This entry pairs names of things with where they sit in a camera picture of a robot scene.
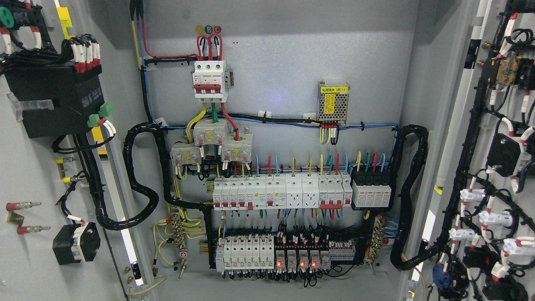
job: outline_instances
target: circuit breaker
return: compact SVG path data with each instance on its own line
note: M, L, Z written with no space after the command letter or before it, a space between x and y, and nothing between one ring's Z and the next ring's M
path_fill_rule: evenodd
M195 98L205 103L226 102L225 61L197 61L193 77Z

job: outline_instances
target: blue component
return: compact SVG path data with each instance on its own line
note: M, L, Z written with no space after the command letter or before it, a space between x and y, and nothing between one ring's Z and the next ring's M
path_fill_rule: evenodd
M442 270L444 265L436 264L433 267L433 282L439 289L449 288L449 279L451 276L449 274L444 275Z

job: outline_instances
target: green connector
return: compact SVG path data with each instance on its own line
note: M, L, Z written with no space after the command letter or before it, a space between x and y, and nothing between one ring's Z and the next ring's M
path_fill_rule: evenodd
M101 118L108 117L111 115L113 110L114 110L113 103L107 102L100 107L100 109L98 110L98 115Z
M98 114L91 114L89 115L89 120L87 120L87 126L90 128L97 127L99 120L100 117L98 116Z

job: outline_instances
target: red breaker toggle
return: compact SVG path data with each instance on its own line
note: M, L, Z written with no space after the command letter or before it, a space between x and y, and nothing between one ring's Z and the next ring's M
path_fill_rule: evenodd
M216 84L210 84L210 85L203 85L203 84L197 84L193 85L193 88L195 89L196 94L203 94L202 91L205 91L205 94L221 94L221 85Z
M342 201L338 200L336 201L336 204L332 200L329 201L329 204L325 202L325 200L321 201L321 204L319 204L319 209L342 209Z

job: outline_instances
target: miniature circuit breaker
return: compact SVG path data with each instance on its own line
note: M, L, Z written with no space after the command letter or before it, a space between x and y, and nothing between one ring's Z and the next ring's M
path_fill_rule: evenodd
M318 84L318 121L345 122L349 104L347 82L324 82Z
M225 61L197 61L193 77L195 98L204 103L226 102Z
M251 151L253 149L253 134L240 134L240 140L228 139L221 147L221 158L223 163L229 162L251 162Z
M197 170L201 169L201 149L194 144L177 142L171 148L171 160L175 165L175 173L184 165L196 165Z
M213 122L211 119L201 120L193 128L195 145L223 145L229 133L228 123L225 119Z

